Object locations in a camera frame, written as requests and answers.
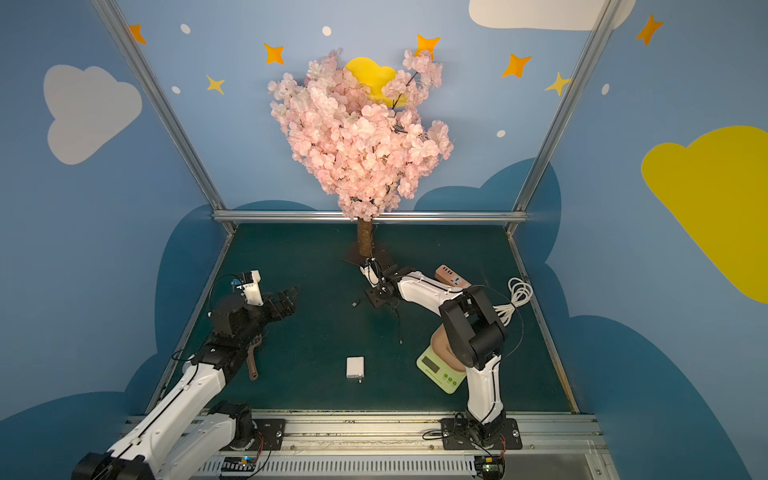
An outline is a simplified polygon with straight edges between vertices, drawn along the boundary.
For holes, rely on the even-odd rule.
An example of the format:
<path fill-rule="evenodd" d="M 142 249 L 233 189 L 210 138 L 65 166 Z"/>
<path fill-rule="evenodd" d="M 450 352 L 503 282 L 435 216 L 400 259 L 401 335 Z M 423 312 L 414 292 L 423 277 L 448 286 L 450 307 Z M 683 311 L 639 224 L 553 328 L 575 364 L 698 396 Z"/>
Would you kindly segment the pink white power strip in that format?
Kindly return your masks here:
<path fill-rule="evenodd" d="M 445 264 L 440 265 L 435 270 L 435 278 L 450 287 L 465 289 L 472 286 L 470 282 Z"/>

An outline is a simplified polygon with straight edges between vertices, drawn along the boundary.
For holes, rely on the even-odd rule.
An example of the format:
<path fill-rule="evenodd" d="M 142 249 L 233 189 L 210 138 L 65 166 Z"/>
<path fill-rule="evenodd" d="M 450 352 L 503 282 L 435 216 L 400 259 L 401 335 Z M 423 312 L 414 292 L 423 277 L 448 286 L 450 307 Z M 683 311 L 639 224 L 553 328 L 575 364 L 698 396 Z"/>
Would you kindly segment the white USB power adapter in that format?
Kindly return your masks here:
<path fill-rule="evenodd" d="M 365 359 L 362 356 L 346 358 L 346 378 L 361 382 L 365 377 Z"/>

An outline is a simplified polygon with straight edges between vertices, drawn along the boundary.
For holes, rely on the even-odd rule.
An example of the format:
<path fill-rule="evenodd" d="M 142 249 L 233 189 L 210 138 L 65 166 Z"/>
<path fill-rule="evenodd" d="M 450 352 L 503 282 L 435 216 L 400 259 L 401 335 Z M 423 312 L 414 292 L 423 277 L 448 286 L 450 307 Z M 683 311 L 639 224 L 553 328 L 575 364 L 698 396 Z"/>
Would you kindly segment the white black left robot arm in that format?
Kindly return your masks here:
<path fill-rule="evenodd" d="M 106 452 L 86 454 L 72 478 L 189 479 L 222 449 L 264 447 L 246 403 L 221 401 L 195 431 L 187 429 L 242 367 L 257 374 L 253 352 L 266 326 L 294 314 L 298 295 L 292 286 L 259 299 L 248 291 L 223 298 L 212 313 L 211 333 L 186 360 L 176 385 Z"/>

